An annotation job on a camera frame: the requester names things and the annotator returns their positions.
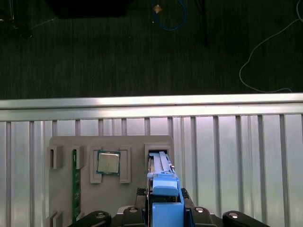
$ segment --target gray fixture plate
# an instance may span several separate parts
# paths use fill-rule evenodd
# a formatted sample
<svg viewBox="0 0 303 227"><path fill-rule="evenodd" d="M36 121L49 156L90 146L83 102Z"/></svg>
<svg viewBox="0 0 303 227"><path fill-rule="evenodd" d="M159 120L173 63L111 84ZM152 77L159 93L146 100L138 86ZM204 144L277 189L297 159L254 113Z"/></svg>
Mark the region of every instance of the gray fixture plate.
<svg viewBox="0 0 303 227"><path fill-rule="evenodd" d="M174 163L170 136L57 136L47 150L49 166L49 226L71 224L72 151L77 150L81 169L81 216L96 210L114 216L123 206L133 205L138 187L146 188L149 150L167 150ZM120 175L96 174L97 151L120 151Z"/></svg>

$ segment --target aluminum rail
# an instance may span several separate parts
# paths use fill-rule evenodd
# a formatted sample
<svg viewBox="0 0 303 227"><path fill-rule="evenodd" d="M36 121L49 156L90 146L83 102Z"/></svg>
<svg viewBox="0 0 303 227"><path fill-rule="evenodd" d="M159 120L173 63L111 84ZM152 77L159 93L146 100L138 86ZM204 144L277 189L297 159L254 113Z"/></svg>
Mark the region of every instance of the aluminum rail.
<svg viewBox="0 0 303 227"><path fill-rule="evenodd" d="M202 95L202 96L137 96L106 98L59 98L0 100L0 110L87 108L149 105L206 105L303 103L303 93L255 95Z"/></svg>
<svg viewBox="0 0 303 227"><path fill-rule="evenodd" d="M0 122L297 113L303 93L0 101Z"/></svg>

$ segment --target green circuit board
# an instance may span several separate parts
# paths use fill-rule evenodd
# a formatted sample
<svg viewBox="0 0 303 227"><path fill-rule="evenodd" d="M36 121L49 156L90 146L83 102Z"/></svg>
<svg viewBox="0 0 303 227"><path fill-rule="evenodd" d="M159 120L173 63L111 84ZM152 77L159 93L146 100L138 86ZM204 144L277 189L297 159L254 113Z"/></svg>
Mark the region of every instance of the green circuit board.
<svg viewBox="0 0 303 227"><path fill-rule="evenodd" d="M77 150L72 151L72 222L81 212L81 171L77 169Z"/></svg>

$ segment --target blue clip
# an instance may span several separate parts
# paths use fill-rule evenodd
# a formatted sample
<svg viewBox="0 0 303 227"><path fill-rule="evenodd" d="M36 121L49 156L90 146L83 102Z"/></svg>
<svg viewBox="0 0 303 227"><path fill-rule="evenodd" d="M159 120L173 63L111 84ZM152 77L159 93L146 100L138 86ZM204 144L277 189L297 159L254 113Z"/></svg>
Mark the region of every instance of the blue clip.
<svg viewBox="0 0 303 227"><path fill-rule="evenodd" d="M183 227L184 199L181 192L179 178L173 168L168 155L163 151L150 153L153 157L154 172L147 177L153 180L152 194L161 196L176 196L176 202L154 202L152 204L153 227Z"/></svg>
<svg viewBox="0 0 303 227"><path fill-rule="evenodd" d="M178 196L178 184L175 171L171 168L168 155L163 151L150 153L153 157L154 173L148 173L148 178L153 178L152 193L154 195Z"/></svg>

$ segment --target white cable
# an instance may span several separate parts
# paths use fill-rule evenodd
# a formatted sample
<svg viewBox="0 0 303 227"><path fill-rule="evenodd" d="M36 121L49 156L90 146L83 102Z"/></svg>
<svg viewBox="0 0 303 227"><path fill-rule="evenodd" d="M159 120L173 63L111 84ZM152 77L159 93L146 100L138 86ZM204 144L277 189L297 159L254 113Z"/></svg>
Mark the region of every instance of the white cable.
<svg viewBox="0 0 303 227"><path fill-rule="evenodd" d="M46 24L46 23L48 23L48 22L51 22L51 21L53 21L53 20L56 20L57 18L58 18L58 17L55 17L55 18L53 18L53 19L44 21L44 22L42 22L42 23L40 23L40 24L38 24L38 25L35 25L35 26L31 27L29 30L33 30L34 28L39 27L39 26L41 26L41 25L44 25L44 24Z"/></svg>
<svg viewBox="0 0 303 227"><path fill-rule="evenodd" d="M250 53L250 56L249 56L247 62L245 62L244 65L241 67L241 69L240 69L240 71L239 71L239 79L240 79L240 81L242 82L242 84L244 84L246 87L249 87L250 89L253 89L253 90L258 91L258 92L261 92L261 93L275 93L275 92L283 91L283 90L288 90L288 91L292 92L292 90L289 89L289 88L287 88L287 87L281 88L281 89L278 89L278 90L275 90L275 91L262 91L262 90L256 89L256 88L254 88L254 87L252 87L252 86L249 86L247 83L245 83L245 82L243 81L242 76L241 76L241 73L242 73L242 70L244 69L244 67L250 62L250 59L251 59L253 53L255 52L255 50L256 50L259 46L261 46L263 43L265 43L266 41L270 40L271 38L275 37L276 35L281 34L282 32L284 32L286 29L288 29L288 28L289 28L292 24L294 24L295 22L297 22L297 21L302 21L302 22L303 22L303 19L301 18L300 13L299 13L299 4L300 4L300 2L301 2L301 0L298 1L297 6L296 6L296 11L297 11L297 15L298 15L298 18L299 18L299 19L294 20L293 22L291 22L289 25L287 25L285 28L283 28L283 29L282 29L281 31L279 31L278 33L275 33L274 35L272 35L272 36L268 37L267 39L265 39L264 41L260 42L260 43L252 50L252 52Z"/></svg>

